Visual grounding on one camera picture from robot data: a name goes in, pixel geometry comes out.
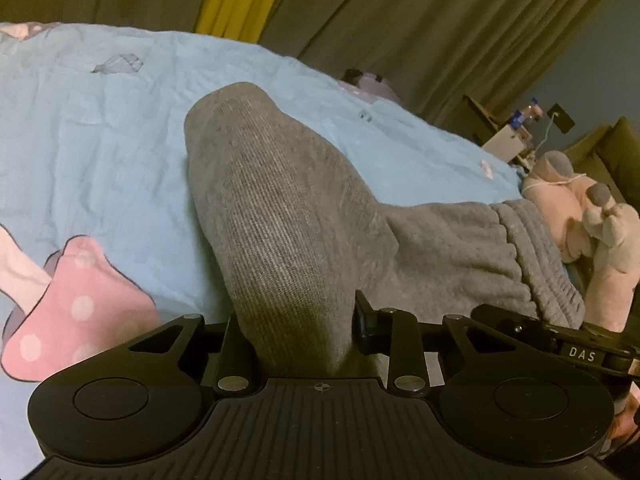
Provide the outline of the dark wooden nightstand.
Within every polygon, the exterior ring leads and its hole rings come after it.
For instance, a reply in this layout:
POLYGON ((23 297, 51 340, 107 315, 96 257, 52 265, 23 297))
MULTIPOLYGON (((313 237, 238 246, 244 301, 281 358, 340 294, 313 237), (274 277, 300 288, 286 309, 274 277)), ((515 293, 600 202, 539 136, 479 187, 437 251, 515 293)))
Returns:
POLYGON ((462 105, 459 128, 465 139, 482 146, 502 128, 495 116, 472 96, 465 94, 462 105))

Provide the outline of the light blue patterned bedsheet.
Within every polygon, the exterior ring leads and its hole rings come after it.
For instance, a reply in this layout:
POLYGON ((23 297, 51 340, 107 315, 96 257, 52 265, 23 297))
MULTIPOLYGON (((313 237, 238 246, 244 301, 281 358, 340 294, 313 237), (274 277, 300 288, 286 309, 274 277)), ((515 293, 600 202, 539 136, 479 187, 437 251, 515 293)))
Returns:
POLYGON ((520 195, 505 162, 294 58, 185 32, 61 24, 1 39, 2 226, 36 263, 91 236, 164 320, 225 320, 231 302, 186 183, 183 122, 237 81, 339 148, 381 202, 520 195))

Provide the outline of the grey sweatpants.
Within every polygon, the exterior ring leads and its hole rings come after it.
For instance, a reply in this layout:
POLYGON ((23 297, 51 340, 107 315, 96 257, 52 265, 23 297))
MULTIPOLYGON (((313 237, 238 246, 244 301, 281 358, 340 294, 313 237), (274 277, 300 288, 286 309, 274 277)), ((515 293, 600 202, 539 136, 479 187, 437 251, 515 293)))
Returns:
POLYGON ((582 296, 528 200, 395 206, 314 130, 239 82, 184 121, 188 180, 240 329, 277 376, 382 372, 355 299, 437 323, 490 304, 577 328, 582 296))

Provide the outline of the grey curtain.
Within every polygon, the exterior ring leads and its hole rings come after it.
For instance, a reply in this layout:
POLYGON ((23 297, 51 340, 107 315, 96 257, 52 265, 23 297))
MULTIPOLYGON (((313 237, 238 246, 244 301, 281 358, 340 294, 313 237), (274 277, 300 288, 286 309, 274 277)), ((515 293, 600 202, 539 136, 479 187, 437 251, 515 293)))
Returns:
MULTIPOLYGON (((386 77, 434 124, 470 94, 505 110, 604 0, 276 0, 258 44, 334 77, 386 77)), ((1 0, 3 21, 195 32, 203 0, 1 0)))

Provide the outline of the pink plush toy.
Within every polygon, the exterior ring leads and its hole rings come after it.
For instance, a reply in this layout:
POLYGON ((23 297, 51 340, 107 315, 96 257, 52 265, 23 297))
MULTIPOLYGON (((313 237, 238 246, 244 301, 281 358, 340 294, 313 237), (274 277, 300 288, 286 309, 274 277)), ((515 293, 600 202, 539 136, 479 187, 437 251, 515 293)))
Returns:
POLYGON ((522 194, 547 223, 562 261, 584 297, 585 321, 624 330, 639 284, 639 214, 608 187, 578 174, 562 152, 541 156, 522 194))

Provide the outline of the white box on nightstand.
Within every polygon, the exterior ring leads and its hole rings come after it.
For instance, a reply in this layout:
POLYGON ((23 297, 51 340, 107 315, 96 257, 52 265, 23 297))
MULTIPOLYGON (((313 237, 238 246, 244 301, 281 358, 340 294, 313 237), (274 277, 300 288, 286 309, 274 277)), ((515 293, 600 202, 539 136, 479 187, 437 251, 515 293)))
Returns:
POLYGON ((524 152, 532 140, 533 136, 526 128, 514 129, 512 126, 506 125, 483 145, 483 150, 503 162, 510 162, 521 152, 524 152))

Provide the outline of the olive padded headboard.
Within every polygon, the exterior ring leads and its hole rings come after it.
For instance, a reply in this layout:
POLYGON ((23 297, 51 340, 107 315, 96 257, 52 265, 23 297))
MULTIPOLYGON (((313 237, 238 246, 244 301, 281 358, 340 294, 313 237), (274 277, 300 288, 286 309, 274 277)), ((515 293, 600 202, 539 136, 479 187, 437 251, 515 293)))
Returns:
POLYGON ((639 129, 622 116, 564 150, 577 172, 604 183, 616 202, 639 210, 639 129))

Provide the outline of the black wall socket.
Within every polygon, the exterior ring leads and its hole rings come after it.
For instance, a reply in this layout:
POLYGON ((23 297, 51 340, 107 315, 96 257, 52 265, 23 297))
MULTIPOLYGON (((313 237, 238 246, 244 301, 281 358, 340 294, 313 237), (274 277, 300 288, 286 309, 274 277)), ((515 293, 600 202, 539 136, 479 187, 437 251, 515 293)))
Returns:
POLYGON ((549 108, 547 116, 551 119, 553 125, 560 130, 560 133, 567 134, 575 127, 574 119, 559 103, 554 103, 549 108))

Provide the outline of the plastic bottle blue cap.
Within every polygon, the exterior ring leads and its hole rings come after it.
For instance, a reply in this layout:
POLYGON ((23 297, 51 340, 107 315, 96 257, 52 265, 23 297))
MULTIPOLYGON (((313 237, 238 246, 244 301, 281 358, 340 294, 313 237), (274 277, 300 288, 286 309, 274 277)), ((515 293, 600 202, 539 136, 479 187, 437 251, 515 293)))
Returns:
POLYGON ((511 115, 508 119, 508 125, 514 130, 519 128, 529 130, 535 122, 539 122, 543 117, 544 110, 540 107, 538 100, 533 98, 526 107, 516 110, 511 115))

